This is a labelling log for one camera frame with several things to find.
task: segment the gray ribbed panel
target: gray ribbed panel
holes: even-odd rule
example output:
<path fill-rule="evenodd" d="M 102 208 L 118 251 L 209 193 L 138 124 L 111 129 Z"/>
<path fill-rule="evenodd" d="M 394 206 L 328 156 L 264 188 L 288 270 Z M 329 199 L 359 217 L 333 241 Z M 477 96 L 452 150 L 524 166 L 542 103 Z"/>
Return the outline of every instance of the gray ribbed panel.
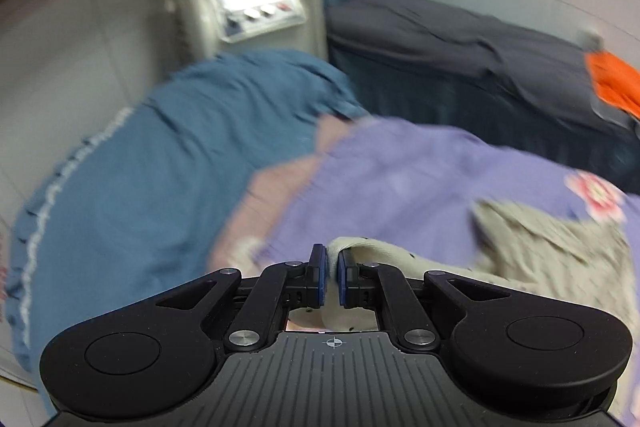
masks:
<path fill-rule="evenodd" d="M 336 338 L 337 347 L 328 345 Z M 199 397 L 126 427 L 525 427 L 487 411 L 436 357 L 406 355 L 386 333 L 281 333 L 259 353 L 239 353 Z M 600 414 L 555 427 L 615 426 Z M 51 427 L 114 427 L 61 415 Z"/>

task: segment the white lace trim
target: white lace trim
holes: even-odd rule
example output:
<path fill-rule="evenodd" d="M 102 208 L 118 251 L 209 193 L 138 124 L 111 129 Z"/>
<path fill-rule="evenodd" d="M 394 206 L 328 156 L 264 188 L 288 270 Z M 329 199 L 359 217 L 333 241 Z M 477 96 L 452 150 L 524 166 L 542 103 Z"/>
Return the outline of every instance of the white lace trim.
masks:
<path fill-rule="evenodd" d="M 127 121 L 127 118 L 132 115 L 133 109 L 130 107 L 125 107 L 121 109 L 116 117 L 108 124 L 107 127 L 95 136 L 93 136 L 89 142 L 81 147 L 73 158 L 71 158 L 62 171 L 60 172 L 60 176 L 58 176 L 46 190 L 45 202 L 38 212 L 36 216 L 37 227 L 35 232 L 31 234 L 27 242 L 27 264 L 24 266 L 24 270 L 22 271 L 22 287 L 24 288 L 24 297 L 20 302 L 20 317 L 22 318 L 22 322 L 24 323 L 24 331 L 22 333 L 22 341 L 25 346 L 31 347 L 30 341 L 30 312 L 31 312 L 31 279 L 33 278 L 33 274 L 36 271 L 38 266 L 38 247 L 40 242 L 42 241 L 42 237 L 44 236 L 45 227 L 47 221 L 49 220 L 49 213 L 53 205 L 56 203 L 56 198 L 58 197 L 59 192 L 62 190 L 62 187 L 65 185 L 66 181 L 69 179 L 71 174 L 78 168 L 78 166 L 82 163 L 82 161 L 89 156 L 95 149 L 100 145 L 100 143 L 108 140 L 113 136 L 120 127 L 124 125 Z"/>

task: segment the silver screw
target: silver screw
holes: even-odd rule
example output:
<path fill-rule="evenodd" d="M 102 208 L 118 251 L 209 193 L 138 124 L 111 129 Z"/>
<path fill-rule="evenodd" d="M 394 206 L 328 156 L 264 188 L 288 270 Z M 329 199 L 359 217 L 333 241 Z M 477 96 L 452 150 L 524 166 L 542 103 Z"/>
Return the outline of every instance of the silver screw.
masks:
<path fill-rule="evenodd" d="M 252 330 L 234 331 L 229 335 L 229 342 L 236 346 L 253 346 L 260 340 L 260 335 Z"/>
<path fill-rule="evenodd" d="M 404 334 L 404 339 L 414 346 L 428 346 L 435 341 L 436 335 L 429 330 L 411 330 Z"/>

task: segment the pink fabric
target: pink fabric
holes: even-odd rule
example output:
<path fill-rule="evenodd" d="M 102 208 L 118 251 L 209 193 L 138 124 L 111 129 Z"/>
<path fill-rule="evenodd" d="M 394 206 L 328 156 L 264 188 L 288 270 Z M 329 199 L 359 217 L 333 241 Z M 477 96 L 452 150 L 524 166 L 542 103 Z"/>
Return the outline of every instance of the pink fabric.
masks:
<path fill-rule="evenodd" d="M 322 116 L 318 121 L 315 154 L 264 169 L 254 176 L 209 254 L 209 271 L 237 265 L 238 261 L 232 259 L 248 238 L 255 244 L 267 240 L 289 202 L 311 181 L 321 164 L 322 155 L 347 136 L 352 125 L 353 122 L 331 115 Z M 243 275 L 252 277 L 256 274 L 244 273 L 243 270 Z"/>

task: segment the cream fabric with black dots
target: cream fabric with black dots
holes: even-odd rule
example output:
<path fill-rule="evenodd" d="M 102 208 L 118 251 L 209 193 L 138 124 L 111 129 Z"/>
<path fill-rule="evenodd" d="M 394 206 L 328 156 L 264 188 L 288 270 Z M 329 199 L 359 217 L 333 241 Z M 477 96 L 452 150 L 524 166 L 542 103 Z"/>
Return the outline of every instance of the cream fabric with black dots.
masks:
<path fill-rule="evenodd" d="M 601 309 L 622 320 L 634 340 L 639 314 L 634 263 L 618 223 L 556 219 L 530 206 L 513 202 L 479 201 L 473 215 L 481 248 L 472 269 L 428 261 L 403 248 L 362 237 L 339 237 L 328 245 L 330 281 L 325 306 L 312 313 L 290 315 L 302 326 L 332 331 L 377 328 L 373 312 L 345 310 L 338 304 L 337 256 L 351 249 L 357 263 L 399 267 L 405 277 L 422 279 L 427 270 L 444 270 L 463 277 L 536 295 Z M 610 412 L 620 417 L 628 400 L 634 359 L 618 382 Z"/>

